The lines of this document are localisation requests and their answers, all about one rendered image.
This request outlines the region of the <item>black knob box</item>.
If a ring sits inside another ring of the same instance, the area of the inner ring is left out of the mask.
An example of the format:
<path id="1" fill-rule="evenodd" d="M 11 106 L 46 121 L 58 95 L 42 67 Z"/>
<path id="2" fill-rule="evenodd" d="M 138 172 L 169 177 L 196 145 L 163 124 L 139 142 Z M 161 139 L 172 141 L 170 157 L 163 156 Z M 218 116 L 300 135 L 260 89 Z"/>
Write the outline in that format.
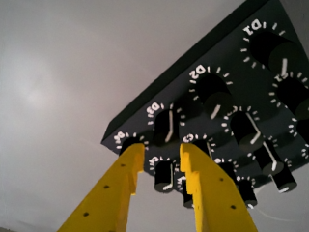
<path id="1" fill-rule="evenodd" d="M 179 193 L 187 210 L 182 143 L 233 179 L 247 209 L 272 182 L 294 191 L 292 173 L 309 164 L 309 58 L 281 0 L 242 3 L 109 122 L 100 145 L 120 156 L 134 143 L 154 191 Z"/>

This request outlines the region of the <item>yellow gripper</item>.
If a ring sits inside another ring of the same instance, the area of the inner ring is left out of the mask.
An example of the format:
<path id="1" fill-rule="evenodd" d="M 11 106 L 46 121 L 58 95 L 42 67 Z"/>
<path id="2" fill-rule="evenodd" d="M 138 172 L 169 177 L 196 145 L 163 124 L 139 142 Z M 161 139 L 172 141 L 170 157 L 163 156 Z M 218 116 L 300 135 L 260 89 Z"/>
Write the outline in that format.
<path id="1" fill-rule="evenodd" d="M 144 144 L 129 146 L 56 232 L 126 232 L 144 154 Z M 181 144 L 181 171 L 193 194 L 197 232 L 258 232 L 232 178 L 194 144 Z"/>

